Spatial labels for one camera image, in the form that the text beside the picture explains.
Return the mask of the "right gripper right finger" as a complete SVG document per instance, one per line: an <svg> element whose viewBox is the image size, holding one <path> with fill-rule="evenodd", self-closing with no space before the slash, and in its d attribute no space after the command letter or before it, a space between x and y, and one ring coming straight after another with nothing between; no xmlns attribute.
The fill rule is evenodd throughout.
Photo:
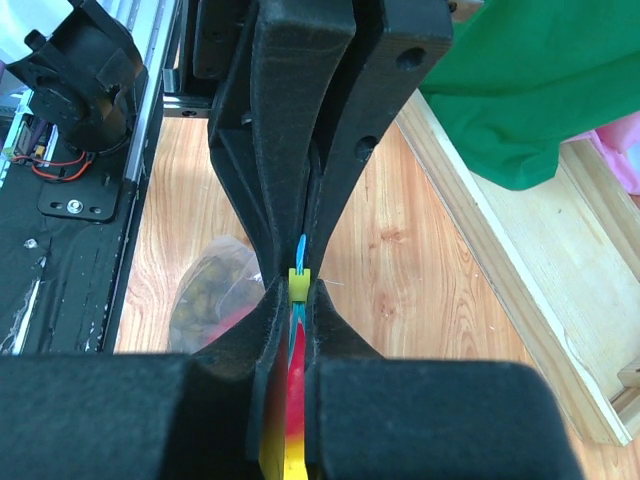
<svg viewBox="0 0 640 480"><path fill-rule="evenodd" d="M309 295L305 462L314 479L579 479L554 395L505 361L387 359Z"/></svg>

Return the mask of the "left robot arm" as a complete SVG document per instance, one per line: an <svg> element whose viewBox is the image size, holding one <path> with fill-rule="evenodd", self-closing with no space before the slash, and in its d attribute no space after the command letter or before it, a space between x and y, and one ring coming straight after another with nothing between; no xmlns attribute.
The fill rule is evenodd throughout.
<svg viewBox="0 0 640 480"><path fill-rule="evenodd" d="M120 146L143 71L126 28L95 1L26 5L6 32L21 52L9 71L34 90L37 115L83 152ZM213 70L213 168L258 256L284 276L304 247L318 272L364 167L427 73L447 53L445 1L207 1L186 26Z"/></svg>

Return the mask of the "longan fruit bunch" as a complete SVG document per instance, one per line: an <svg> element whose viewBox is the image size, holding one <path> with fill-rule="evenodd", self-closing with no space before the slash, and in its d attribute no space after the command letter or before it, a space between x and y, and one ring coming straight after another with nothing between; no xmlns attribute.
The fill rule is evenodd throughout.
<svg viewBox="0 0 640 480"><path fill-rule="evenodd" d="M213 256L182 288L169 326L173 352L195 353L234 326L253 305L254 284L245 264L229 256Z"/></svg>

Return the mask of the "red toy fruit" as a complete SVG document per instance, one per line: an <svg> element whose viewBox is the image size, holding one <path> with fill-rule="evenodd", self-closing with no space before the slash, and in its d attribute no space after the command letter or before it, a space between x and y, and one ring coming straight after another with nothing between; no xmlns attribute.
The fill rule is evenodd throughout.
<svg viewBox="0 0 640 480"><path fill-rule="evenodd" d="M289 337L289 368L286 404L286 451L301 453L304 446L304 353L305 320L300 305L295 304L291 314Z"/></svg>

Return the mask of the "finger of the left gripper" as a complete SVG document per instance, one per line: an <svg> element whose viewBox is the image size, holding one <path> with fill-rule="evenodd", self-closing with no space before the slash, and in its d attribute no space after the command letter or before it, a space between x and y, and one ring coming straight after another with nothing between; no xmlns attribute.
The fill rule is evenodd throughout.
<svg viewBox="0 0 640 480"><path fill-rule="evenodd" d="M453 40L445 1L356 1L353 9L356 33L313 133L305 265L314 274L375 147Z"/></svg>
<svg viewBox="0 0 640 480"><path fill-rule="evenodd" d="M211 163L270 284L303 231L312 134L355 35L349 1L252 1L209 118Z"/></svg>

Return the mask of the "clear zip top bag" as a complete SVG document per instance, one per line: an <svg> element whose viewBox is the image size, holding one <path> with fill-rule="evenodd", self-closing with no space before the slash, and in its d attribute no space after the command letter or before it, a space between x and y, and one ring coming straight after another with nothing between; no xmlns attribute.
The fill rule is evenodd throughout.
<svg viewBox="0 0 640 480"><path fill-rule="evenodd" d="M256 254L234 237L212 240L183 276L169 323L169 350L194 353L246 317L265 293Z"/></svg>

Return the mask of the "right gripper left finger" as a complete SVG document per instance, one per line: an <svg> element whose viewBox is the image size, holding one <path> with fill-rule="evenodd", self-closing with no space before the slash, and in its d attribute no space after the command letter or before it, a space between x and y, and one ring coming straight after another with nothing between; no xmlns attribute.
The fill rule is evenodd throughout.
<svg viewBox="0 0 640 480"><path fill-rule="evenodd" d="M193 355L1 360L5 479L280 479L288 287Z"/></svg>

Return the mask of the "yellow toy banana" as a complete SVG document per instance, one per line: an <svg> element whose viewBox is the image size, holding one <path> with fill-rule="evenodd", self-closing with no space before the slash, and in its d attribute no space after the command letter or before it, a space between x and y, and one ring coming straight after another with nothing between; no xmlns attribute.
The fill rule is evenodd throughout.
<svg viewBox="0 0 640 480"><path fill-rule="evenodd" d="M284 452L261 459L265 479L308 479L304 453L304 368L291 367L287 378L285 431L282 439L269 440L268 447L283 446Z"/></svg>

